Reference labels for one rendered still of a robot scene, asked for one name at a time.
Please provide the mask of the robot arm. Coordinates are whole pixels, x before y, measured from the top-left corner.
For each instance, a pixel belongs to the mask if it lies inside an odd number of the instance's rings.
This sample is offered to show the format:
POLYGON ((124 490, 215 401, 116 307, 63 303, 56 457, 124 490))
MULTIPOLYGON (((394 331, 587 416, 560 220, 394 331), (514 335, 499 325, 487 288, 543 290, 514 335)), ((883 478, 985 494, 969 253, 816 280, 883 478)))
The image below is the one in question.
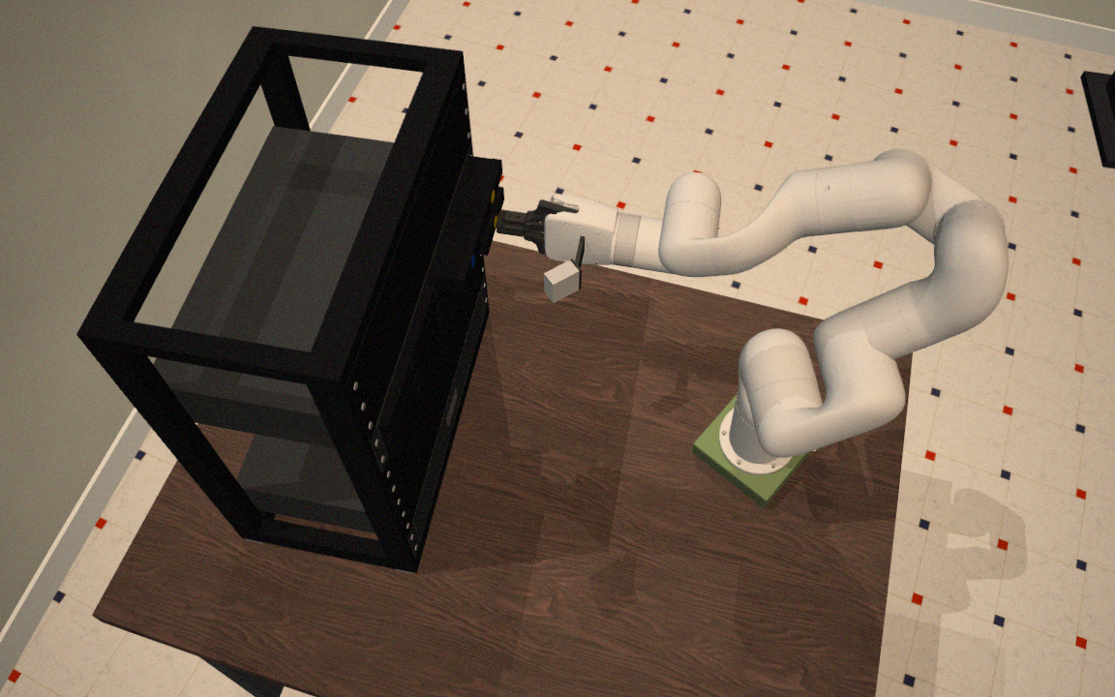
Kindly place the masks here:
POLYGON ((895 358, 975 329, 1008 283, 1004 215, 913 151, 794 171, 752 224, 717 238, 720 212, 715 180, 685 173, 670 186, 663 217, 620 215, 614 265, 733 275, 799 238, 904 226, 934 244, 932 274, 817 325, 813 340, 825 401, 797 333, 769 329, 743 346, 738 399, 718 442, 735 468, 755 475, 892 422, 906 400, 895 358))

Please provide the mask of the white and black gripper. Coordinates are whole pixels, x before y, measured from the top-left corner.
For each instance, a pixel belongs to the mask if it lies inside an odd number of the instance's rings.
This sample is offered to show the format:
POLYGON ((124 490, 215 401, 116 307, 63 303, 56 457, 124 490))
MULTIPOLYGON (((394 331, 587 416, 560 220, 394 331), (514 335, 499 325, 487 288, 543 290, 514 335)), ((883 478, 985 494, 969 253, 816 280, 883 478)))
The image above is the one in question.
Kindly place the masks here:
POLYGON ((539 210, 527 213, 500 210, 497 232, 521 235, 539 246, 540 255, 562 263, 572 258, 575 261, 576 246, 584 235, 583 264, 614 265, 617 228, 622 213, 610 204, 576 196, 552 195, 550 201, 541 199, 539 210))

